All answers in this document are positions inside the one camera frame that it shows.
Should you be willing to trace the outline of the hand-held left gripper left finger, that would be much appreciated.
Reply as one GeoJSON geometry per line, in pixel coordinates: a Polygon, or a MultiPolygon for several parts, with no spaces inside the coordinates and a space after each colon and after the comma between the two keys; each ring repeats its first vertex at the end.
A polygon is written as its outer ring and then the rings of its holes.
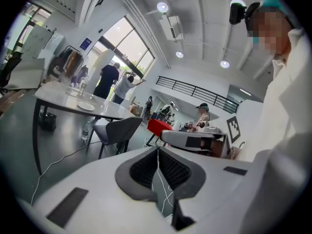
{"type": "Polygon", "coordinates": [[[34,208],[47,216],[74,188],[88,190],[64,229],[67,234],[175,234],[154,202],[131,199],[117,185],[115,171],[147,148],[93,161],[55,184],[34,208]]]}

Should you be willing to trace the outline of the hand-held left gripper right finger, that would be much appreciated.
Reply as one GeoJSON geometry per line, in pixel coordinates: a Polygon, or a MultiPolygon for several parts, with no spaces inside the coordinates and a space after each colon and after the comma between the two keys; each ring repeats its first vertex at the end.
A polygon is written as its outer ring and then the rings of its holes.
{"type": "Polygon", "coordinates": [[[173,190],[174,218],[185,228],[212,213],[255,169],[266,162],[259,152],[253,162],[202,156],[172,147],[159,147],[159,169],[173,190]]]}

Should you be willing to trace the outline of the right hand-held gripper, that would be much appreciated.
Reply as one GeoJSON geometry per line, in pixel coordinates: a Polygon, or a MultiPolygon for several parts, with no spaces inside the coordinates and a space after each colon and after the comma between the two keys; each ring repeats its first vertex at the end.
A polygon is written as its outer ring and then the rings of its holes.
{"type": "Polygon", "coordinates": [[[230,148],[241,144],[241,130],[236,115],[208,122],[203,133],[163,130],[160,139],[172,147],[190,152],[222,152],[230,159],[230,148]]]}

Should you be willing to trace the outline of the white round plate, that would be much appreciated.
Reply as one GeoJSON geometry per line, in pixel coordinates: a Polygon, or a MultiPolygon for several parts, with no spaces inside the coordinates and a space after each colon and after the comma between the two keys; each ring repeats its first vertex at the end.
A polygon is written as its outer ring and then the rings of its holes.
{"type": "Polygon", "coordinates": [[[90,111],[90,112],[95,110],[95,107],[92,104],[83,102],[83,101],[78,102],[77,106],[83,110],[90,111]]]}

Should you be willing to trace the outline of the red box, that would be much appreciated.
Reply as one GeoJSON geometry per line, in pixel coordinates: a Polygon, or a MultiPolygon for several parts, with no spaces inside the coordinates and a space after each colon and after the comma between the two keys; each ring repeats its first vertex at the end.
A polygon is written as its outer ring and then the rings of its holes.
{"type": "Polygon", "coordinates": [[[164,130],[172,130],[169,124],[157,119],[151,119],[148,122],[147,129],[157,137],[160,137],[161,132],[164,130]]]}

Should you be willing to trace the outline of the black metal railing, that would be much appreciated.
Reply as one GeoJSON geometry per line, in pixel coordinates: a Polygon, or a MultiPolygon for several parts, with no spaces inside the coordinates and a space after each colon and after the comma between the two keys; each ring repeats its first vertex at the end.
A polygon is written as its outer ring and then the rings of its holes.
{"type": "Polygon", "coordinates": [[[181,92],[188,96],[200,99],[210,105],[216,106],[217,108],[224,110],[227,113],[236,113],[239,107],[238,103],[227,99],[217,93],[172,78],[159,76],[156,85],[160,85],[171,90],[181,92]]]}

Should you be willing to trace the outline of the small plastic water bottle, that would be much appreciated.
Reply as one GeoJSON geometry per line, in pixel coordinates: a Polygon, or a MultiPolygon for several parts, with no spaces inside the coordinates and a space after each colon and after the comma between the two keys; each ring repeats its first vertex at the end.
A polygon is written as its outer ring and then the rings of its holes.
{"type": "Polygon", "coordinates": [[[86,124],[84,125],[84,127],[82,128],[82,135],[81,135],[81,139],[83,141],[86,141],[89,135],[89,130],[90,130],[90,122],[86,122],[86,124]]]}

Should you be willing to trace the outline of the blue chair seat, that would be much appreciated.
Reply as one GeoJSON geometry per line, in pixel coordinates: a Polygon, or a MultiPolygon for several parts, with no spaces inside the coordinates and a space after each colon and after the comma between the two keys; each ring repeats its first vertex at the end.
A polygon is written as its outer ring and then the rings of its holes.
{"type": "Polygon", "coordinates": [[[102,143],[98,159],[101,159],[103,150],[106,146],[112,146],[118,143],[120,145],[118,148],[116,147],[116,155],[120,154],[122,147],[124,148],[123,153],[127,152],[129,141],[142,121],[143,119],[140,117],[129,117],[126,119],[109,122],[106,125],[93,125],[90,138],[86,146],[86,151],[88,151],[91,144],[93,133],[96,133],[100,142],[102,143]]]}

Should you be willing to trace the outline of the large arched window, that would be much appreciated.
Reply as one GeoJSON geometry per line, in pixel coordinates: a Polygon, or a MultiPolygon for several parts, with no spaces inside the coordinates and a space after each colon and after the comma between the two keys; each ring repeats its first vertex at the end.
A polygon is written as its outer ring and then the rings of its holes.
{"type": "Polygon", "coordinates": [[[113,52],[113,60],[140,78],[144,77],[155,59],[152,51],[127,17],[122,17],[110,27],[90,52],[99,56],[106,50],[113,52]]]}

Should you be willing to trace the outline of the white ceiling air conditioner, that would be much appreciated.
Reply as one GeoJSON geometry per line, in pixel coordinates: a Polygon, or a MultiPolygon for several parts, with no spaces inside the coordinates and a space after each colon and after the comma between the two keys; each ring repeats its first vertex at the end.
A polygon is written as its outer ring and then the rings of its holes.
{"type": "Polygon", "coordinates": [[[167,40],[184,40],[182,24],[179,16],[168,17],[166,14],[164,14],[162,15],[161,19],[159,19],[159,23],[167,40]]]}

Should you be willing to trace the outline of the brown wooden boards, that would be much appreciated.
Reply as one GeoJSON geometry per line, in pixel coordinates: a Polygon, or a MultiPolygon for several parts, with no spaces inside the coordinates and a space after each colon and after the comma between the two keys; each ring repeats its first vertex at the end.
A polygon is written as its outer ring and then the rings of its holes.
{"type": "Polygon", "coordinates": [[[24,95],[28,93],[28,90],[12,90],[0,97],[0,117],[8,111],[8,109],[24,95]]]}

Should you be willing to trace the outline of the white foam board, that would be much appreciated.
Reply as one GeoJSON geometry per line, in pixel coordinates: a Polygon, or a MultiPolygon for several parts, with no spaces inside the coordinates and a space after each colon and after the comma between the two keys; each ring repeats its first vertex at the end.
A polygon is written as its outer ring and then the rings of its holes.
{"type": "Polygon", "coordinates": [[[21,61],[12,71],[5,89],[36,89],[44,70],[44,58],[21,61]]]}

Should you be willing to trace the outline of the black office chair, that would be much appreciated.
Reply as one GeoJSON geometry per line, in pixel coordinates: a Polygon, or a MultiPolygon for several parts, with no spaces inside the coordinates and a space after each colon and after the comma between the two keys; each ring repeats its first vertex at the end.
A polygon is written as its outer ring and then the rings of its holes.
{"type": "Polygon", "coordinates": [[[23,53],[21,52],[14,52],[12,57],[8,60],[4,69],[0,72],[0,88],[8,84],[12,71],[21,62],[22,55],[23,53]]]}

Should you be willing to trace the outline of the whiteboard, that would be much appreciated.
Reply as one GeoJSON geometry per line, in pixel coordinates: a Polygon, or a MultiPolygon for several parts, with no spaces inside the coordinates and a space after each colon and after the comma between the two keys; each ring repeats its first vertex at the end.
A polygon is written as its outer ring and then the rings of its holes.
{"type": "Polygon", "coordinates": [[[36,24],[23,44],[21,59],[37,59],[52,35],[53,33],[51,31],[36,24]]]}

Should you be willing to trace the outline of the blue wall sign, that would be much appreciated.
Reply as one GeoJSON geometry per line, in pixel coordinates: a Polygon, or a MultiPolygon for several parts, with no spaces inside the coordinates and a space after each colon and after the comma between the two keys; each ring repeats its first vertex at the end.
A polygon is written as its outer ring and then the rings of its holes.
{"type": "Polygon", "coordinates": [[[86,38],[83,42],[82,42],[82,44],[80,45],[80,49],[82,49],[82,50],[86,50],[88,47],[89,47],[89,45],[92,43],[92,41],[91,40],[89,40],[88,38],[86,38]]]}

